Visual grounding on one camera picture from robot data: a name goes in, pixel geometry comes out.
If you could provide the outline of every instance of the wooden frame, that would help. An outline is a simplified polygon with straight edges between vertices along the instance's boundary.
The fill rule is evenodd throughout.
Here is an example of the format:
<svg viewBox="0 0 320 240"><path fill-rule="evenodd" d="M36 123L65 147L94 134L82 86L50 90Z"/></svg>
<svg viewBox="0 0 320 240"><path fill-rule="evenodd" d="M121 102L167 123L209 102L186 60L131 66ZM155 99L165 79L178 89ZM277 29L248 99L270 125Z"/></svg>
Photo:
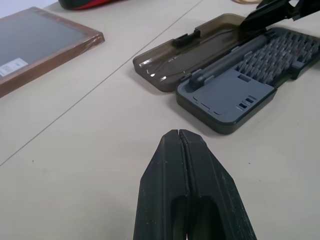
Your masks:
<svg viewBox="0 0 320 240"><path fill-rule="evenodd" d="M50 56L47 56L39 61L31 63L17 70L14 73L5 76L4 78L0 78L0 98L105 41L102 32L96 31L92 28L83 26L76 22L67 20L63 17L54 15L37 7L31 7L29 9L17 12L13 15L1 18L0 23L10 21L10 19L15 18L19 15L21 16L30 11L44 16L46 18L49 18L55 22L63 23L68 27L82 32L83 34L85 34L85 37L75 42L74 44L71 44L70 46L57 51L56 53Z"/></svg>

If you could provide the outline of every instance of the white label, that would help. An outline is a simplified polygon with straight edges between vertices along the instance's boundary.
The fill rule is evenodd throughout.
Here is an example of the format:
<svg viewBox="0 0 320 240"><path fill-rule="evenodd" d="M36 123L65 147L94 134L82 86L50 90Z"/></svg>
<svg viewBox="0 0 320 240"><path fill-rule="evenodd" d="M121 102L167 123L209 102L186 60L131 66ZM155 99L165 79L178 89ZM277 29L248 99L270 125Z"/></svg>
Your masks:
<svg viewBox="0 0 320 240"><path fill-rule="evenodd" d="M13 61L10 61L2 66L0 66L0 75L2 77L5 77L21 68L23 68L24 66L27 66L28 63L26 63L25 61L23 61L21 58L17 58Z"/></svg>

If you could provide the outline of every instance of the translucent brown lid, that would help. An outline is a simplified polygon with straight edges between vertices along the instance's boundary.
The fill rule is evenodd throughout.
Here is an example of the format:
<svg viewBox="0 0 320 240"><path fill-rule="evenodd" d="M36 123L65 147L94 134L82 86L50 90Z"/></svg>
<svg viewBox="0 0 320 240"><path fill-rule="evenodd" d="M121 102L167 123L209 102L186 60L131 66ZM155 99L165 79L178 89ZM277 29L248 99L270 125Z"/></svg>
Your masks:
<svg viewBox="0 0 320 240"><path fill-rule="evenodd" d="M180 79L204 68L253 38L239 30L245 18L223 14L157 46L133 60L135 71L162 92L172 92Z"/></svg>

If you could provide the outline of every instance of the red object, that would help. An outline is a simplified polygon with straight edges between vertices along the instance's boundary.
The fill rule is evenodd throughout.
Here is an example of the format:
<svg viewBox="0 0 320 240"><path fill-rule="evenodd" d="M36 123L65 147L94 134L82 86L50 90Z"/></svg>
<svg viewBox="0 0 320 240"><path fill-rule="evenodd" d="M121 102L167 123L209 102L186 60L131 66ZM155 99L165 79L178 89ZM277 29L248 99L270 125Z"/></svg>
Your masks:
<svg viewBox="0 0 320 240"><path fill-rule="evenodd" d="M64 9L82 10L114 1L115 0L59 0L59 3Z"/></svg>

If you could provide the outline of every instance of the white table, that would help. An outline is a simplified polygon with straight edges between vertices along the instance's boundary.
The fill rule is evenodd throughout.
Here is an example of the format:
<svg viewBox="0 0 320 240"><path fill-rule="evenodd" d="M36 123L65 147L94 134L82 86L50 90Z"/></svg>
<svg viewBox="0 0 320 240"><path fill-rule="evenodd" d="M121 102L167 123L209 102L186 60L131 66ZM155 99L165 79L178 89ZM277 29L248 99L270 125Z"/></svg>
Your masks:
<svg viewBox="0 0 320 240"><path fill-rule="evenodd" d="M228 0L49 7L103 31L106 42L0 99L0 239L132 239L140 178L171 129L203 136L233 177L259 240L319 239L320 64L228 136L133 68L137 53L220 14L253 9ZM319 20L281 24L319 36Z"/></svg>

